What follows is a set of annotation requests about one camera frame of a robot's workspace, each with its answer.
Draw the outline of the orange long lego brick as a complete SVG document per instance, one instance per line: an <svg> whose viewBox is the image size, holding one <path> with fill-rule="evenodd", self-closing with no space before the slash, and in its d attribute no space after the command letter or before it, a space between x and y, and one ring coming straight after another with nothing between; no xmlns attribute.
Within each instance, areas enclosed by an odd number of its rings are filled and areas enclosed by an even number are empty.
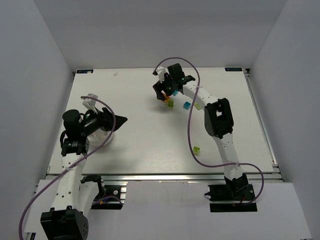
<svg viewBox="0 0 320 240"><path fill-rule="evenodd" d="M169 96L167 96L165 93L162 93L163 94L163 96L164 96L164 102L165 103L168 103L169 101L170 101L170 97Z"/></svg>

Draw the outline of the lime long lego brick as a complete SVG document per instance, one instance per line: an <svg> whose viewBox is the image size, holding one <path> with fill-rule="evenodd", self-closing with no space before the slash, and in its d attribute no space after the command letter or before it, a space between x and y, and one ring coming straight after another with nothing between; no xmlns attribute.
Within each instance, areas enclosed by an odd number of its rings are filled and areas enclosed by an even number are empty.
<svg viewBox="0 0 320 240"><path fill-rule="evenodd" d="M168 101L167 107L168 107L169 109L173 109L173 108L174 108L174 101L173 101L173 100Z"/></svg>

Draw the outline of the small blue lego brick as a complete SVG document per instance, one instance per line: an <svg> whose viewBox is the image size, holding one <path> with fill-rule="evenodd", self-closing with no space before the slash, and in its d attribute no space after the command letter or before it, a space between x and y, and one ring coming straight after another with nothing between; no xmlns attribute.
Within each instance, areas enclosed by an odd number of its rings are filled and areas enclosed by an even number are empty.
<svg viewBox="0 0 320 240"><path fill-rule="evenodd" d="M191 107L191 103L186 101L184 104L183 104L183 108L186 109L186 110L189 110Z"/></svg>

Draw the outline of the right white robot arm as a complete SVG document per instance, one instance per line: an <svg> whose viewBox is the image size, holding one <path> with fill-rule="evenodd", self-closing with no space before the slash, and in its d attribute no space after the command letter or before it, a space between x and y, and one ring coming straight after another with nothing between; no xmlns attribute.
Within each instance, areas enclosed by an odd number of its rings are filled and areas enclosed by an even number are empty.
<svg viewBox="0 0 320 240"><path fill-rule="evenodd" d="M242 169L233 141L234 120L230 102L226 98L217 98L200 85L200 81L191 75L185 75L179 63L164 68L157 65L153 75L158 81L152 86L158 100L165 101L175 91L192 99L204 111L204 128L214 140L222 163L208 165L196 160L206 168L223 168L224 180L232 189L238 191L247 187L248 178Z"/></svg>

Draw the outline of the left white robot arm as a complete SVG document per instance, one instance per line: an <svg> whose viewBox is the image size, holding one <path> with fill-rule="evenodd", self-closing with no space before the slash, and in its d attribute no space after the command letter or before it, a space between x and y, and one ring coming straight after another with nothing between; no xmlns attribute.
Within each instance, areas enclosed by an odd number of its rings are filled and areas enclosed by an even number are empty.
<svg viewBox="0 0 320 240"><path fill-rule="evenodd" d="M41 214L40 223L49 240L85 240L89 209L94 200L105 196L105 187L100 175L82 177L86 160L77 161L88 154L89 136L104 142L111 130L118 130L128 119L112 115L106 107L86 113L67 110L62 119L61 160L66 173L59 179L50 210Z"/></svg>

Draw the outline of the right blue corner label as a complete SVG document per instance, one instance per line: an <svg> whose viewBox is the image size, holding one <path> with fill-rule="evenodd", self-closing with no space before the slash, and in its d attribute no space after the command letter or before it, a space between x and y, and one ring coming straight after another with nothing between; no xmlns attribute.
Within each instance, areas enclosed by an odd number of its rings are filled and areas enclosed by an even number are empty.
<svg viewBox="0 0 320 240"><path fill-rule="evenodd" d="M242 72L242 68L241 67L225 67L224 70L226 72Z"/></svg>

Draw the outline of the blue corner label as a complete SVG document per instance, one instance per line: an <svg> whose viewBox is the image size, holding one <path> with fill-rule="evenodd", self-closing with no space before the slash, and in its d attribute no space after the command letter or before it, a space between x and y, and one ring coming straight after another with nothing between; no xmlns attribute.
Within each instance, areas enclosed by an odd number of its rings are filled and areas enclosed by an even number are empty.
<svg viewBox="0 0 320 240"><path fill-rule="evenodd" d="M93 72L93 69L78 69L76 74L92 74Z"/></svg>
<svg viewBox="0 0 320 240"><path fill-rule="evenodd" d="M242 72L242 68L241 67L225 67L224 70L226 72Z"/></svg>

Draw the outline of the left blue corner label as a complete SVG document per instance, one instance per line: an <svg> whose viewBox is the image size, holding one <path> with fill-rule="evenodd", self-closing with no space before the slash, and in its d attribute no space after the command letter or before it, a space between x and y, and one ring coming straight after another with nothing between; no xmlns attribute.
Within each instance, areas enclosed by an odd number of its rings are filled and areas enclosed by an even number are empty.
<svg viewBox="0 0 320 240"><path fill-rule="evenodd" d="M93 72L93 69L78 69L76 74L92 74Z"/></svg>

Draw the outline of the aluminium front rail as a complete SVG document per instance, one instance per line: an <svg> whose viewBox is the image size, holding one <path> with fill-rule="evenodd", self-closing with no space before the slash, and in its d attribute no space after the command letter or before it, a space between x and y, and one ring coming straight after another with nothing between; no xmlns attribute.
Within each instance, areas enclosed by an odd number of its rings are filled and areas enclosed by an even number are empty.
<svg viewBox="0 0 320 240"><path fill-rule="evenodd" d="M45 180L53 180L57 175L48 174ZM265 181L283 181L282 175L276 173L264 173ZM158 175L102 175L105 181L224 181L222 174L158 174ZM260 181L262 177L258 173L247 174L249 181Z"/></svg>

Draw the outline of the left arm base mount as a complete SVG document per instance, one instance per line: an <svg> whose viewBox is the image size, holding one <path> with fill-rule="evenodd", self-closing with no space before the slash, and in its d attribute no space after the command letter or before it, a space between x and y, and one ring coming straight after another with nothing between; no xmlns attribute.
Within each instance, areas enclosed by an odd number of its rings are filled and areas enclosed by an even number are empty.
<svg viewBox="0 0 320 240"><path fill-rule="evenodd" d="M121 210L125 199L127 187L125 185L105 185L105 196L91 206L92 210Z"/></svg>

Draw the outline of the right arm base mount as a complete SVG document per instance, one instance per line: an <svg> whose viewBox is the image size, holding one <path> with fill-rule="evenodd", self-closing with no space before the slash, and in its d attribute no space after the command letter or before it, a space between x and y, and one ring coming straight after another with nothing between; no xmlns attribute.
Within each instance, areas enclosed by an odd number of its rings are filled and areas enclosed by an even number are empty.
<svg viewBox="0 0 320 240"><path fill-rule="evenodd" d="M257 204L254 201L256 195L251 184L237 193L227 184L212 184L208 186L208 192L204 197L209 200L211 213L250 213L257 212Z"/></svg>

